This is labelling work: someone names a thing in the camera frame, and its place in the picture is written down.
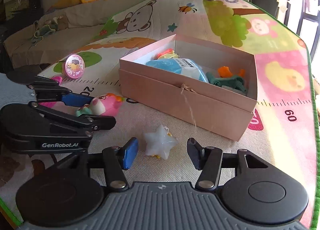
pink box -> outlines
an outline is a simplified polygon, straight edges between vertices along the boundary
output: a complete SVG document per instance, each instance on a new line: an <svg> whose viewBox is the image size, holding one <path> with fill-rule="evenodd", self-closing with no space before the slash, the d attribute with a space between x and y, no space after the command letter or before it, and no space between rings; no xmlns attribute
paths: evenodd
<svg viewBox="0 0 320 230"><path fill-rule="evenodd" d="M211 71L215 77L219 77L217 69L221 66L228 66L234 74L245 69L247 95L145 65L168 48L174 49L180 58L193 60L204 72ZM235 141L248 127L257 103L257 71L253 55L179 34L121 58L119 77L124 96L193 124L191 107L197 126ZM182 84L196 93L184 90L181 94Z"/></svg>

number 60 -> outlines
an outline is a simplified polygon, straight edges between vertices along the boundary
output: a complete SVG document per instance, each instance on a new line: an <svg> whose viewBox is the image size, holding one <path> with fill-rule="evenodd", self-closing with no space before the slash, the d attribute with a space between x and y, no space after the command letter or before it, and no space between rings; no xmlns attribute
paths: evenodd
<svg viewBox="0 0 320 230"><path fill-rule="evenodd" d="M292 110L285 110L284 112L286 115L289 115L287 118L290 122L294 122L297 120L297 118L293 115L294 112Z"/></svg>

white star toy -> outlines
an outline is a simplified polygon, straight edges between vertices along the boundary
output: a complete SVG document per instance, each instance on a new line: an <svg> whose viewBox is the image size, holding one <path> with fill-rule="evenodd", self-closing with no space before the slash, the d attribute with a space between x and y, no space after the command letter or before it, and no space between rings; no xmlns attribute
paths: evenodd
<svg viewBox="0 0 320 230"><path fill-rule="evenodd" d="M172 137L169 129L163 125L159 125L155 132L144 133L144 138L147 143L146 155L157 156L166 160L172 147L178 144L177 139Z"/></svg>

window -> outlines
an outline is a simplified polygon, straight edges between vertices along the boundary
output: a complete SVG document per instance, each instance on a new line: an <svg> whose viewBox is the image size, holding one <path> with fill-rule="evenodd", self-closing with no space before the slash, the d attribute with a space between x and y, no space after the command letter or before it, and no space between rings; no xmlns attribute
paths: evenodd
<svg viewBox="0 0 320 230"><path fill-rule="evenodd" d="M320 0L290 0L285 12L287 18L279 11L277 19L304 40L310 53L311 72L320 82L319 5Z"/></svg>

blanket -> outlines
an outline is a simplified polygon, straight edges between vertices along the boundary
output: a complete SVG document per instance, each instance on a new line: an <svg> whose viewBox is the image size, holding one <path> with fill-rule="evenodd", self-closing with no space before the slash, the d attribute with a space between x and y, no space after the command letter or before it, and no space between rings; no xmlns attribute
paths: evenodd
<svg viewBox="0 0 320 230"><path fill-rule="evenodd" d="M135 136L139 139L139 152L132 168L124 172L130 183L191 181L194 185L200 172L194 169L186 152L189 137L197 139L202 146L217 146L224 152L249 149L303 184L309 195L309 204L301 222L316 229L319 134L308 50L296 34L254 5L244 0L146 0L113 16L90 44L75 51L84 59L84 75L77 80L65 77L62 84L73 92L91 96L121 94L119 58L174 33L213 41L255 55L258 103L254 118L240 141L233 142L205 129L195 128L192 124L127 99L116 117L116 126L110 131L95 133L89 152L101 152L112 145L122 146ZM62 62L52 65L40 75L62 75ZM76 110L63 103L57 103L54 108L70 114ZM154 130L159 124L167 126L179 141L168 160L144 154L142 133ZM55 157L60 160L65 155ZM103 171L93 170L92 177L105 184ZM223 169L220 184L231 177L234 177L234 170ZM7 184L12 179L17 182L18 175L14 173ZM19 222L21 217L15 210L12 196L3 190L6 185L0 188L0 197Z"/></svg>
<svg viewBox="0 0 320 230"><path fill-rule="evenodd" d="M42 27L39 27L31 38L32 45L36 45L39 41L43 40L44 37L54 34L58 30L64 30L68 28L68 18L65 15L54 17L53 20L48 20Z"/></svg>

